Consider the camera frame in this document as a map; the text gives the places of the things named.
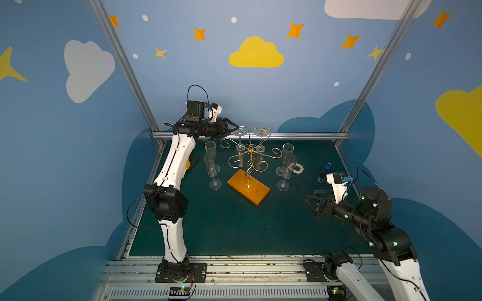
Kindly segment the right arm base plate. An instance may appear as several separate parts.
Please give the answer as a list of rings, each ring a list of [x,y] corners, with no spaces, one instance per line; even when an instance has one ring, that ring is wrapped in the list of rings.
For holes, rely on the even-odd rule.
[[[336,272],[331,267],[325,268],[324,262],[314,260],[303,260],[302,266],[305,270],[307,282],[337,282]]]

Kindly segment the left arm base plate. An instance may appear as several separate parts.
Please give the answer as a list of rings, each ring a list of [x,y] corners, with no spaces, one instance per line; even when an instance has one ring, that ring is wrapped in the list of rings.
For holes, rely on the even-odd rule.
[[[204,283],[207,276],[206,263],[170,263],[162,261],[158,265],[154,281],[156,283]]]

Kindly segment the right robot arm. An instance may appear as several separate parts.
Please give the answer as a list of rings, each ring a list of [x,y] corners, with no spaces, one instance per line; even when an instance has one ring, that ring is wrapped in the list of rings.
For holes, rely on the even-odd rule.
[[[396,300],[429,300],[413,241],[407,232],[392,224],[392,200],[385,191],[366,186],[356,205],[336,203],[325,191],[303,196],[302,200],[306,206],[317,204],[311,209],[315,217],[324,215],[327,221],[338,218],[355,227],[372,249]],[[342,282],[358,300],[382,299],[346,252],[328,254],[323,272],[327,279]]]

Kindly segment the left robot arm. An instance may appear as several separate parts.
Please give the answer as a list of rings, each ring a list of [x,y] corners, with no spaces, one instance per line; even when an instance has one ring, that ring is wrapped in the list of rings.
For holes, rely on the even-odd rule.
[[[182,283],[195,274],[190,269],[188,250],[183,238],[183,218],[188,200],[181,192],[188,161],[200,137],[224,139],[239,129],[228,118],[221,118],[222,106],[208,99],[204,102],[187,99],[187,111],[172,128],[173,137],[164,165],[153,181],[145,185],[143,198],[157,220],[164,240],[164,257],[160,264],[160,280]]]

